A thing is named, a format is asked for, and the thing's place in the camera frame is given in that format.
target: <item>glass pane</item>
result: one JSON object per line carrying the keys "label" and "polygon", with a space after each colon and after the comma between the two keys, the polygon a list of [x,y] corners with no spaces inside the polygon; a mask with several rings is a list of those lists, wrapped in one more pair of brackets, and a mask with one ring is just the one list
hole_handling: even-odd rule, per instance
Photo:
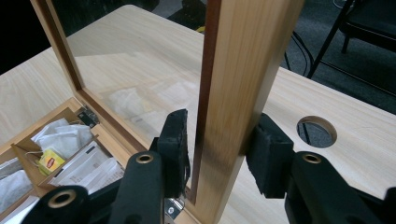
{"label": "glass pane", "polygon": [[205,25],[200,0],[53,0],[83,86],[148,147],[189,111],[192,162]]}

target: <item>circular hole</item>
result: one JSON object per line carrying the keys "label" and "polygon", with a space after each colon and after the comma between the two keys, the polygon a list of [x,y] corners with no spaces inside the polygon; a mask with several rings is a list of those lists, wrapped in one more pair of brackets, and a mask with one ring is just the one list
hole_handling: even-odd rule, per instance
{"label": "circular hole", "polygon": [[73,191],[72,189],[67,189],[67,190],[64,190],[64,191],[61,191],[61,192],[58,192],[57,194],[55,194],[49,200],[49,207],[60,208],[60,207],[70,204],[75,199],[76,199],[76,192]]}
{"label": "circular hole", "polygon": [[305,155],[303,155],[303,158],[304,158],[305,161],[311,162],[311,163],[314,163],[314,164],[318,164],[318,163],[321,162],[321,158],[319,158],[319,157],[317,157],[315,155],[312,155],[312,154],[305,154]]}
{"label": "circular hole", "polygon": [[337,140],[337,131],[326,119],[308,116],[297,123],[297,134],[311,147],[330,147]]}
{"label": "circular hole", "polygon": [[60,195],[58,198],[55,199],[56,203],[64,203],[70,198],[69,194]]}
{"label": "circular hole", "polygon": [[149,163],[153,160],[154,158],[151,155],[141,155],[139,156],[136,161],[139,163]]}

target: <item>metal hinge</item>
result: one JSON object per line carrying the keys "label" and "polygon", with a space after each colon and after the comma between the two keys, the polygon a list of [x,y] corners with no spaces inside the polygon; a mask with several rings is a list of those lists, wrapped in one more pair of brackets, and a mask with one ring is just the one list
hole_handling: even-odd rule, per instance
{"label": "metal hinge", "polygon": [[78,111],[78,118],[81,119],[85,125],[90,126],[90,128],[93,128],[99,123],[98,117],[86,105],[83,105]]}
{"label": "metal hinge", "polygon": [[164,210],[165,210],[165,224],[174,224],[175,218],[184,209],[185,198],[182,195],[177,199],[165,199],[164,200]]}

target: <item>yellow tea bag label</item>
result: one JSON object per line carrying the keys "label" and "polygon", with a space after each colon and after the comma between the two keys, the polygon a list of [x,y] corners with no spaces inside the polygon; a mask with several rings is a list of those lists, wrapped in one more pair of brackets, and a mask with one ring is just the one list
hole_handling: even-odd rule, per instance
{"label": "yellow tea bag label", "polygon": [[58,156],[51,148],[47,148],[38,162],[38,169],[41,174],[49,175],[63,163],[64,159]]}

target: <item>brass insert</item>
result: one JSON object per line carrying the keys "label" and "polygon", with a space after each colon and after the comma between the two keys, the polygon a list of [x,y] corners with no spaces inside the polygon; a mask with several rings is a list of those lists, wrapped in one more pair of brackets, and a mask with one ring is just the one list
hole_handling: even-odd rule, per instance
{"label": "brass insert", "polygon": [[307,162],[314,163],[314,164],[321,163],[321,158],[319,158],[313,154],[304,154],[303,159]]}
{"label": "brass insert", "polygon": [[152,160],[154,160],[154,158],[151,155],[141,155],[138,158],[136,158],[136,161],[141,164],[149,163]]}
{"label": "brass insert", "polygon": [[60,208],[66,206],[76,199],[76,192],[72,189],[67,189],[58,192],[49,200],[50,208]]}

